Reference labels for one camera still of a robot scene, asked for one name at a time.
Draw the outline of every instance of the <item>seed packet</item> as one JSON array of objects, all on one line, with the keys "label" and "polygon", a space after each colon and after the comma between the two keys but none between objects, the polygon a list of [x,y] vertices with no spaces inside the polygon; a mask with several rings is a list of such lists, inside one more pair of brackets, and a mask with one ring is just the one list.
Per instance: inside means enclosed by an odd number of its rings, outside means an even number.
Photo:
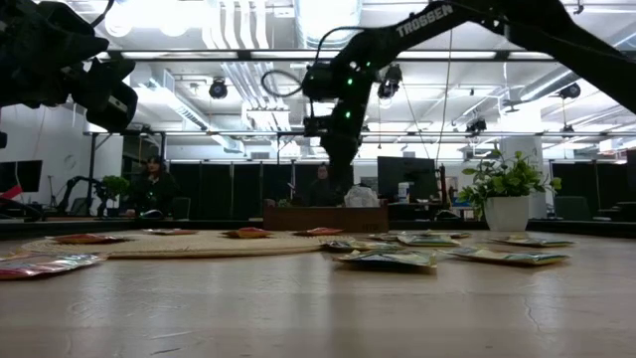
[{"label": "seed packet", "polygon": [[428,230],[422,234],[423,236],[449,236],[450,239],[467,239],[470,238],[470,233],[445,233]]},{"label": "seed packet", "polygon": [[233,239],[263,239],[271,236],[271,232],[259,228],[241,228],[223,234]]},{"label": "seed packet", "polygon": [[399,250],[400,245],[390,243],[365,243],[359,241],[342,241],[331,240],[322,243],[323,246],[329,251],[346,252],[352,251],[369,251],[369,250]]},{"label": "seed packet", "polygon": [[46,239],[56,241],[60,244],[73,244],[73,245],[111,244],[111,243],[118,243],[118,242],[122,242],[126,240],[124,237],[98,235],[98,234],[73,234],[73,235],[64,235],[64,236],[56,236],[56,237],[46,237]]},{"label": "seed packet", "polygon": [[147,234],[152,235],[193,235],[199,233],[196,230],[183,230],[183,229],[146,229],[144,230]]},{"label": "seed packet", "polygon": [[456,247],[459,242],[450,239],[447,235],[423,236],[423,235],[398,235],[397,239],[408,246],[421,247]]},{"label": "seed packet", "polygon": [[301,232],[296,232],[294,235],[297,236],[306,236],[306,237],[315,237],[315,236],[332,236],[338,235],[342,233],[343,230],[340,229],[330,229],[330,228],[316,228],[312,230],[305,230]]},{"label": "seed packet", "polygon": [[478,262],[502,265],[541,266],[549,265],[569,259],[568,255],[549,253],[510,253],[479,248],[457,248],[442,251],[445,254],[457,256]]},{"label": "seed packet", "polygon": [[334,258],[345,264],[364,266],[411,266],[415,268],[436,268],[435,253],[408,250],[373,250],[365,253],[354,251],[348,255]]},{"label": "seed packet", "polygon": [[106,260],[90,254],[22,254],[0,259],[0,279],[19,279],[79,269]]},{"label": "seed packet", "polygon": [[574,242],[566,240],[536,239],[516,236],[489,240],[495,243],[524,246],[529,248],[562,248],[574,245]]},{"label": "seed packet", "polygon": [[396,242],[398,240],[398,235],[407,235],[407,233],[401,232],[398,234],[392,234],[392,233],[368,234],[366,236],[366,239],[376,240],[381,242]]}]

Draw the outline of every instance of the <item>round woven mat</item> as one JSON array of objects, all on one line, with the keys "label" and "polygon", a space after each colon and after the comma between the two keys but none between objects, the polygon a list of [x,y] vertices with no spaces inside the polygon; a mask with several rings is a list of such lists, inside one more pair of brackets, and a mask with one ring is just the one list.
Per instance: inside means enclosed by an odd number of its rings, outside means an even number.
[{"label": "round woven mat", "polygon": [[109,234],[129,240],[105,245],[69,245],[46,239],[26,244],[22,249],[47,254],[108,254],[112,259],[219,258],[307,253],[320,250],[323,240],[351,239],[301,238],[290,233],[274,233],[267,239],[228,239],[219,231],[185,236],[148,235],[138,231]]}]

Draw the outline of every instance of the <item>camera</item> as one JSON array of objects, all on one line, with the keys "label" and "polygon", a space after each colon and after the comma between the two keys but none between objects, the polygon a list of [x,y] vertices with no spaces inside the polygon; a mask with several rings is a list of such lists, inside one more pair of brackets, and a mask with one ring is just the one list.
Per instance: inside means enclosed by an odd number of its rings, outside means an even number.
[{"label": "camera", "polygon": [[226,79],[214,78],[212,85],[210,86],[210,97],[214,99],[223,99],[228,95],[228,87],[226,86]]}]

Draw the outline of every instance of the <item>man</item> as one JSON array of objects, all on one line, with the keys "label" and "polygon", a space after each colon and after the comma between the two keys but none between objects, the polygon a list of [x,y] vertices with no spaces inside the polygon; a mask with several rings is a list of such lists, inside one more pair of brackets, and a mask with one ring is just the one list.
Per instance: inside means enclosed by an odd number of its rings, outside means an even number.
[{"label": "man", "polygon": [[309,188],[309,206],[329,207],[341,204],[334,190],[329,183],[329,169],[327,164],[318,166],[318,179]]}]

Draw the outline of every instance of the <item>black cable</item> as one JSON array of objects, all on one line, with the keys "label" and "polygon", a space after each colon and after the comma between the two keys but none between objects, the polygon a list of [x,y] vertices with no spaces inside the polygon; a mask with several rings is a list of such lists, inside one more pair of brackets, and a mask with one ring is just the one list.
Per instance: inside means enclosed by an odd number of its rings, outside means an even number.
[{"label": "black cable", "polygon": [[[273,74],[279,74],[279,75],[283,75],[285,77],[287,77],[288,79],[296,82],[296,84],[298,85],[298,88],[296,88],[295,90],[289,92],[289,93],[278,93],[277,91],[270,89],[269,86],[266,83],[266,79],[268,76],[271,76]],[[269,95],[273,95],[275,97],[281,97],[281,98],[286,98],[286,97],[290,97],[293,96],[297,93],[299,93],[300,91],[302,91],[302,82],[296,78],[296,76],[294,76],[293,74],[287,72],[287,71],[283,71],[283,70],[270,70],[267,71],[261,78],[260,78],[260,86],[267,92],[267,94]]]},{"label": "black cable", "polygon": [[[333,28],[331,30],[329,30],[325,35],[323,35],[323,37],[320,39],[320,42],[318,43],[318,48],[316,49],[316,58],[314,59],[314,65],[316,65],[318,63],[319,60],[319,56],[320,56],[320,50],[322,49],[322,46],[325,42],[325,40],[329,37],[329,35],[337,32],[337,31],[343,31],[343,30],[369,30],[370,28],[365,28],[365,27],[361,27],[361,26],[341,26],[341,27],[337,27],[337,28]],[[269,86],[266,84],[265,80],[267,79],[267,77],[273,75],[273,74],[279,74],[279,75],[283,75],[285,77],[287,77],[288,79],[294,80],[297,84],[298,84],[298,88],[289,92],[289,93],[278,93],[275,90],[272,90],[269,88]],[[302,91],[302,81],[297,79],[293,74],[287,72],[287,71],[283,71],[283,70],[270,70],[267,71],[266,73],[264,73],[262,75],[262,77],[260,78],[260,85],[262,86],[262,88],[265,90],[265,92],[267,92],[267,94],[269,95],[273,95],[276,97],[281,97],[281,98],[287,98],[290,96],[293,96],[297,93],[299,93],[300,91]]]},{"label": "black cable", "polygon": [[90,23],[90,25],[92,27],[96,27],[97,25],[99,25],[106,18],[106,14],[108,14],[108,11],[110,11],[114,3],[115,3],[115,0],[108,0],[108,3],[106,4],[106,8],[103,10],[103,12],[99,16],[97,16],[96,19],[94,19]]}]

